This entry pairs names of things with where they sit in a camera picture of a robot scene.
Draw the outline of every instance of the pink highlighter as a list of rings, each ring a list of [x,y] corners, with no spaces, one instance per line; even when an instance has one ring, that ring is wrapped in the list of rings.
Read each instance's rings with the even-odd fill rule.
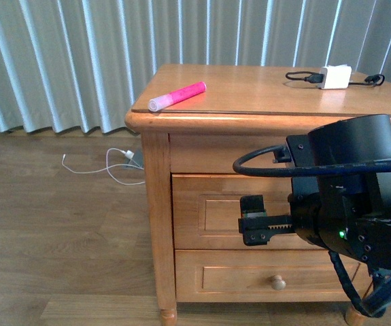
[[[164,109],[165,107],[169,107],[170,105],[187,100],[188,98],[203,93],[205,91],[206,84],[204,83],[204,81],[200,81],[193,85],[186,86],[171,93],[151,99],[148,102],[148,109],[150,111],[156,112],[161,109]]]

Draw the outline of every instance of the nightstand top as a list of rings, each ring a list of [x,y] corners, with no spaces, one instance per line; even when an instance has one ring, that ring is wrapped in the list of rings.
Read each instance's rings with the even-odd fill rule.
[[[134,130],[172,125],[193,128],[196,123],[199,129],[207,128],[205,131],[234,125],[245,132],[248,128],[254,131],[255,126],[243,126],[251,121],[266,128],[266,124],[281,123],[278,119],[293,120],[288,124],[304,124],[308,130],[339,118],[376,113],[391,116],[391,83],[320,90],[316,84],[285,78],[288,71],[303,70],[318,72],[319,68],[163,65],[133,105],[126,122]],[[365,77],[353,73],[351,80],[362,82]],[[200,81],[207,85],[205,93],[158,113],[148,111],[151,98]]]

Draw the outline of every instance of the black cable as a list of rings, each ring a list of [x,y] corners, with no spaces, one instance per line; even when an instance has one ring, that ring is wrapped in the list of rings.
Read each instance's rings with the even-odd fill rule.
[[[381,86],[385,80],[386,77],[384,75],[378,74],[366,77],[362,83],[351,81],[348,85]]]
[[[292,77],[294,75],[303,75],[306,74],[308,76],[304,77]],[[302,80],[303,82],[309,82],[311,84],[319,84],[324,81],[323,73],[315,73],[313,71],[290,71],[286,74],[286,78],[289,80]],[[381,86],[386,77],[381,74],[370,75],[366,77],[363,82],[355,82],[351,81],[348,85],[361,85],[361,86]]]
[[[307,74],[305,77],[291,77],[292,75],[303,75]],[[289,80],[302,80],[304,82],[309,82],[311,84],[318,84],[324,81],[323,73],[314,73],[313,71],[291,71],[286,74],[286,78]]]
[[[377,272],[369,271],[369,276],[372,276],[373,291],[375,291],[380,286],[382,286],[384,284],[384,282],[386,281],[386,277],[378,274]],[[387,310],[387,307],[383,307],[383,308],[380,307],[378,312],[372,313],[371,311],[369,311],[369,309],[366,306],[366,311],[369,311],[375,318],[382,317],[386,313],[386,310]]]
[[[333,263],[334,269],[339,277],[340,284],[342,285],[343,290],[347,297],[351,300],[354,308],[363,316],[372,317],[366,310],[361,300],[361,297],[357,293],[357,290],[353,286],[350,277],[348,276],[345,266],[339,257],[339,254],[334,251],[329,251],[331,262]]]
[[[375,161],[363,163],[348,163],[323,166],[308,166],[298,168],[248,168],[242,164],[265,153],[286,150],[284,145],[275,145],[257,149],[251,153],[241,156],[233,162],[233,170],[240,175],[250,177],[319,177],[355,175],[359,173],[386,173],[391,172],[391,161]]]

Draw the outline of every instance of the nightstand leg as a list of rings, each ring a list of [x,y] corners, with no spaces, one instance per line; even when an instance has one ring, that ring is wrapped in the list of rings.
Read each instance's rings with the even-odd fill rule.
[[[176,309],[161,310],[160,321],[162,322],[162,326],[176,326],[177,310]]]
[[[146,132],[141,135],[141,140],[157,302],[162,325],[174,326],[177,321],[177,303],[168,134]]]
[[[367,317],[360,314],[352,305],[345,314],[345,320],[349,326],[362,326],[366,319]]]

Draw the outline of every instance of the wooden drawer knob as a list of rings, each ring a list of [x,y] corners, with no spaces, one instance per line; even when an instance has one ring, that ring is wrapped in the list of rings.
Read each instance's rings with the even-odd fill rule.
[[[274,290],[281,291],[286,287],[286,282],[281,275],[275,275],[271,277],[271,286]]]

